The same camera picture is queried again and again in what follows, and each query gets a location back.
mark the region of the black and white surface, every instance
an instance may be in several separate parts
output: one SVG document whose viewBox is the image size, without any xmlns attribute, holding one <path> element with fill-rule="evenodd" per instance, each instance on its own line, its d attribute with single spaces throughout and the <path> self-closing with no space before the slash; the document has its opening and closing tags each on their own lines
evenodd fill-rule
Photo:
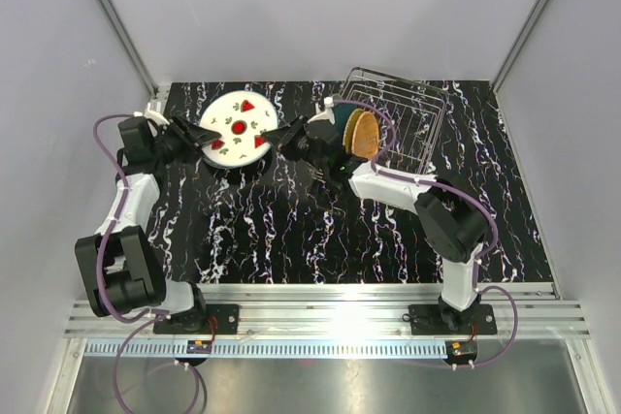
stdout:
<svg viewBox="0 0 621 414">
<path fill-rule="evenodd" d="M 429 171 L 458 172 L 496 217 L 500 247 L 481 281 L 552 281 L 535 219 L 487 81 L 434 82 L 450 102 Z M 174 83 L 166 113 L 199 122 L 234 90 L 265 95 L 281 122 L 314 114 L 340 82 Z M 203 283 L 429 283 L 440 260 L 415 215 L 326 198 L 304 162 L 272 151 L 243 170 L 173 165 L 148 226 L 164 270 Z"/>
</svg>

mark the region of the yellow plate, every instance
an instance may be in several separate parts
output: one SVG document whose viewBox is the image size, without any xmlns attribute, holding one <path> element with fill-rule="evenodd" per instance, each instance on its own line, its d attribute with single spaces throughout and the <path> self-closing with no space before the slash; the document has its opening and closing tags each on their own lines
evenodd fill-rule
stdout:
<svg viewBox="0 0 621 414">
<path fill-rule="evenodd" d="M 356 109 L 351 113 L 347 124 L 345 125 L 345 131 L 343 132 L 343 146 L 347 154 L 351 153 L 351 142 L 353 141 L 353 130 L 356 127 L 356 122 L 364 111 L 362 109 Z"/>
<path fill-rule="evenodd" d="M 376 116 L 364 111 L 358 117 L 351 138 L 351 152 L 371 160 L 379 152 L 379 125 Z"/>
</svg>

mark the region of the red circle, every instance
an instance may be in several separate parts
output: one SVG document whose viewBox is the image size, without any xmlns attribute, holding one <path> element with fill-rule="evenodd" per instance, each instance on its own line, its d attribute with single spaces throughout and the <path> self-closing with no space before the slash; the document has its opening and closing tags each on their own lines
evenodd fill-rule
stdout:
<svg viewBox="0 0 621 414">
<path fill-rule="evenodd" d="M 245 122 L 241 120 L 237 120 L 235 123 L 231 125 L 231 131 L 234 135 L 242 134 L 246 129 Z"/>
</svg>

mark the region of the white plate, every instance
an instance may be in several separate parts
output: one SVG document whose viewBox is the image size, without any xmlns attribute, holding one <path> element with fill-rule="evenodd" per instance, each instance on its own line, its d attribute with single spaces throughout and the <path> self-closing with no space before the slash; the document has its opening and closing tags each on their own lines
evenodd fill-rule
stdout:
<svg viewBox="0 0 621 414">
<path fill-rule="evenodd" d="M 278 128 L 278 114 L 261 94 L 234 91 L 213 101 L 199 125 L 222 135 L 203 148 L 208 161 L 232 169 L 256 162 L 272 148 L 260 139 L 261 132 Z"/>
</svg>

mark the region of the metal dish rack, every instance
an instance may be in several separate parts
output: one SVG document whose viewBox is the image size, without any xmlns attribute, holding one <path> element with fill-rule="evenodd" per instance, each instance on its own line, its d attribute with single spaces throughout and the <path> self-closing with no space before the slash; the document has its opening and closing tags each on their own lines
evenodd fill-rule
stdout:
<svg viewBox="0 0 621 414">
<path fill-rule="evenodd" d="M 356 67 L 347 77 L 343 96 L 371 104 L 392 119 L 397 144 L 379 159 L 381 165 L 419 175 L 427 172 L 444 120 L 447 91 Z M 387 144 L 387 138 L 388 128 L 381 126 L 380 146 Z"/>
</svg>

